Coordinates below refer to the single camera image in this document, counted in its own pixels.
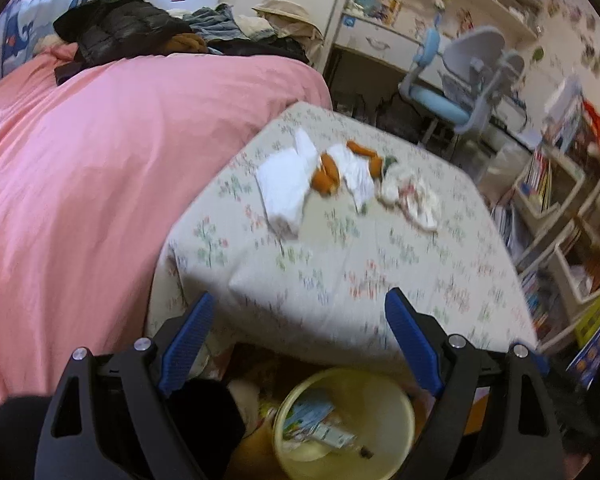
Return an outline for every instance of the chair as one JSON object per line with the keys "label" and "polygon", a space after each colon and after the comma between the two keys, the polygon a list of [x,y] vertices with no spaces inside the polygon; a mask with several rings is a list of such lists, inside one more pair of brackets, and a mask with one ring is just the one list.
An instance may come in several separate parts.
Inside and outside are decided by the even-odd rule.
{"label": "chair", "polygon": [[398,88],[400,95],[425,107],[435,118],[421,145],[426,145],[440,120],[454,128],[456,136],[480,134],[502,97],[520,78],[525,62],[515,50],[502,51],[504,37],[497,28],[477,27],[446,47],[442,60],[455,76],[443,75],[445,95],[418,85],[420,73],[430,65],[440,46],[440,34],[429,28],[424,44],[413,57],[411,69]]}

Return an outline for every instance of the beige hat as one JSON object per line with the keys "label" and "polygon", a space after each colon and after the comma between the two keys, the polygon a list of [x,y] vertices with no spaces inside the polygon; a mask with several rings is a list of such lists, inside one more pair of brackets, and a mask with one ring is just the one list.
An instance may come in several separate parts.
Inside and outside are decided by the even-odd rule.
{"label": "beige hat", "polygon": [[318,32],[321,33],[320,28],[312,22],[309,13],[303,6],[290,2],[288,0],[264,0],[252,7],[257,12],[265,12],[267,14],[277,14],[279,16],[285,16],[292,20],[298,20],[315,27]]}

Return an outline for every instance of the floral tablecloth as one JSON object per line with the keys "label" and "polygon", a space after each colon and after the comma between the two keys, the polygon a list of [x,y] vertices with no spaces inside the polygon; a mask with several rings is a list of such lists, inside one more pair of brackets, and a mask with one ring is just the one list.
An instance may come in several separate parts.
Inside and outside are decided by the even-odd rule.
{"label": "floral tablecloth", "polygon": [[[294,145],[302,126],[318,152],[354,139],[412,165],[442,202],[436,234],[373,200],[356,213],[343,186],[311,192],[298,240],[267,226],[256,168]],[[386,371],[404,368],[384,295],[399,286],[417,311],[480,348],[536,345],[520,285],[474,184],[397,137],[300,103],[269,123],[174,225],[154,276],[147,332],[181,314],[201,291],[218,300],[212,354],[242,340],[298,358]]]}

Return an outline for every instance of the yellow bucket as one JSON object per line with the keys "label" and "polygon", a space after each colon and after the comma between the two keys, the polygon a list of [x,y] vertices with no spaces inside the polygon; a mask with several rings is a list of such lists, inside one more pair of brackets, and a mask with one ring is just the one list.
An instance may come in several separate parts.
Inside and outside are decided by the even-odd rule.
{"label": "yellow bucket", "polygon": [[[371,459],[332,451],[319,442],[285,449],[286,416],[309,388],[328,391],[344,426],[373,452]],[[331,368],[309,377],[286,397],[274,421],[273,447],[291,480],[388,480],[407,458],[414,430],[413,407],[398,384],[368,372]]]}

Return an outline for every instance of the pile of clothes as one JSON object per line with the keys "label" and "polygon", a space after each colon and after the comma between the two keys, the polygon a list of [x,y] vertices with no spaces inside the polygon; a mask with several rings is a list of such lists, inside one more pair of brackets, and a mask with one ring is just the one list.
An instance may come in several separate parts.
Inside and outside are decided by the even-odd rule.
{"label": "pile of clothes", "polygon": [[175,52],[316,61],[322,35],[302,7],[265,0],[254,10],[258,17],[234,18],[227,4],[190,12],[158,9],[144,0],[93,0],[60,16],[57,36],[43,38],[41,46],[78,44],[74,62],[56,69],[59,85],[85,68]]}

